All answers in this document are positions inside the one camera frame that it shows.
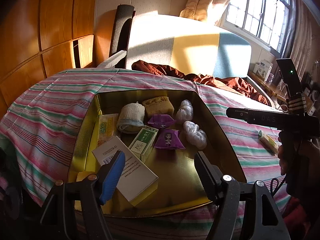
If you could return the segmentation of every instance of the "yellow snack bar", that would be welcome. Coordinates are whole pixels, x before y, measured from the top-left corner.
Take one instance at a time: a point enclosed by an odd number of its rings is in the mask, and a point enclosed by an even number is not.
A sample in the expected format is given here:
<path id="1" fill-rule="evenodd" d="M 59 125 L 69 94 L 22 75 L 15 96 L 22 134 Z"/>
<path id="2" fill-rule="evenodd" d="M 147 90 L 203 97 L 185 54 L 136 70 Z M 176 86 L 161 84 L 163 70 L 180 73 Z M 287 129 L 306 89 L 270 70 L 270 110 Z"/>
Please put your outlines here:
<path id="1" fill-rule="evenodd" d="M 103 114 L 99 116 L 98 146 L 105 143 L 113 136 L 120 136 L 117 130 L 119 114 Z"/>
<path id="2" fill-rule="evenodd" d="M 259 140 L 263 142 L 264 145 L 266 145 L 270 150 L 278 156 L 278 144 L 267 134 L 265 134 L 263 131 L 259 131 Z"/>

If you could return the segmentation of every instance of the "blue gripper pad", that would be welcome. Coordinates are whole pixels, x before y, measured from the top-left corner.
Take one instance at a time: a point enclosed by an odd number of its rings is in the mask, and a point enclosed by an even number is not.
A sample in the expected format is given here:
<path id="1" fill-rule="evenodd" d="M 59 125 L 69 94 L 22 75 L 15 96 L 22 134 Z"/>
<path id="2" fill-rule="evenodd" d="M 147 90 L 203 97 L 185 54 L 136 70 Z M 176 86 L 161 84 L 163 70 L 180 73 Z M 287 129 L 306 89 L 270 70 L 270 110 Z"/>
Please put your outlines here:
<path id="1" fill-rule="evenodd" d="M 105 165 L 111 165 L 111 167 L 102 184 L 102 194 L 99 198 L 102 205 L 104 205 L 108 200 L 112 198 L 112 195 L 116 189 L 116 186 L 118 184 L 118 181 L 120 179 L 121 173 L 124 168 L 124 164 L 125 164 L 124 152 L 121 151 L 118 156 L 116 155 L 117 154 L 115 154 L 115 156 L 112 158 L 109 164 L 105 164 Z"/>

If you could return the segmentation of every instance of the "cartoon girl print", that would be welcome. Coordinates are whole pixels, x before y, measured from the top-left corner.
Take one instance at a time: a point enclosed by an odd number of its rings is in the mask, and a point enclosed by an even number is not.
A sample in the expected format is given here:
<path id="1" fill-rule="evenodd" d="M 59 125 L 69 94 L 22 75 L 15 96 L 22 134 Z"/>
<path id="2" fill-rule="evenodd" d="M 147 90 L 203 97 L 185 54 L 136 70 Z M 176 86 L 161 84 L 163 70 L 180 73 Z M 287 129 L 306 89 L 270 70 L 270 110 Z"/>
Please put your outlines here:
<path id="1" fill-rule="evenodd" d="M 171 145 L 171 134 L 170 133 L 164 134 L 164 138 L 165 138 L 165 145 L 169 147 Z"/>

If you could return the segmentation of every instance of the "white plastic bundle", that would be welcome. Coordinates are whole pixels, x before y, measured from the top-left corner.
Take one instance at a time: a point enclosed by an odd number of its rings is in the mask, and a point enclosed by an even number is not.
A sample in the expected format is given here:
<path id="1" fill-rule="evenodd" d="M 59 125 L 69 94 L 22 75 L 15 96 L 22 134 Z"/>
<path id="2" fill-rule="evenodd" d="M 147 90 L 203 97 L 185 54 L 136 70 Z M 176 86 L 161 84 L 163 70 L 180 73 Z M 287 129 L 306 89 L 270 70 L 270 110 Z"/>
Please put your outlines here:
<path id="1" fill-rule="evenodd" d="M 189 143 L 195 145 L 200 150 L 207 146 L 207 135 L 203 130 L 199 130 L 199 125 L 186 121 L 183 124 L 183 129 L 186 132 L 186 138 Z"/>
<path id="2" fill-rule="evenodd" d="M 183 124 L 185 121 L 191 121 L 193 118 L 193 107 L 189 100 L 183 100 L 176 114 L 178 123 Z"/>

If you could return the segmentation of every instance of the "gold metal tray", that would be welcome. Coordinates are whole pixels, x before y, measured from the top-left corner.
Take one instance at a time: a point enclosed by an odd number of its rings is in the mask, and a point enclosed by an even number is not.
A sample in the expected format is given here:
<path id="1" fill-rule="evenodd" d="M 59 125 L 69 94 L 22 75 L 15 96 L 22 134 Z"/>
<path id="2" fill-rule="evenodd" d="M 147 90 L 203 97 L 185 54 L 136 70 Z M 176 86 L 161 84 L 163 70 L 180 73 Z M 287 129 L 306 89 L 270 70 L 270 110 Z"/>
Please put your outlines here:
<path id="1" fill-rule="evenodd" d="M 168 96 L 175 113 L 180 103 L 188 99 L 194 109 L 193 122 L 204 130 L 208 137 L 207 147 L 203 150 L 211 164 L 217 165 L 223 174 L 229 174 L 236 180 L 246 182 L 244 173 L 215 117 L 205 103 L 193 91 L 183 90 L 126 90 L 97 94 L 84 117 L 81 125 L 71 166 L 68 182 L 76 181 L 80 171 L 97 171 L 100 165 L 92 150 L 97 146 L 100 114 L 120 113 L 123 106 L 154 97 Z M 185 150 L 163 150 L 154 148 L 145 164 L 158 177 L 158 189 L 137 206 L 122 204 L 119 194 L 114 194 L 109 207 L 103 209 L 105 215 L 114 217 L 152 217 L 191 210 L 210 203 L 194 167 L 193 159 L 198 149 L 186 141 L 182 125 L 174 129 L 181 130 L 179 136 Z M 135 135 L 122 134 L 121 140 L 129 146 Z"/>

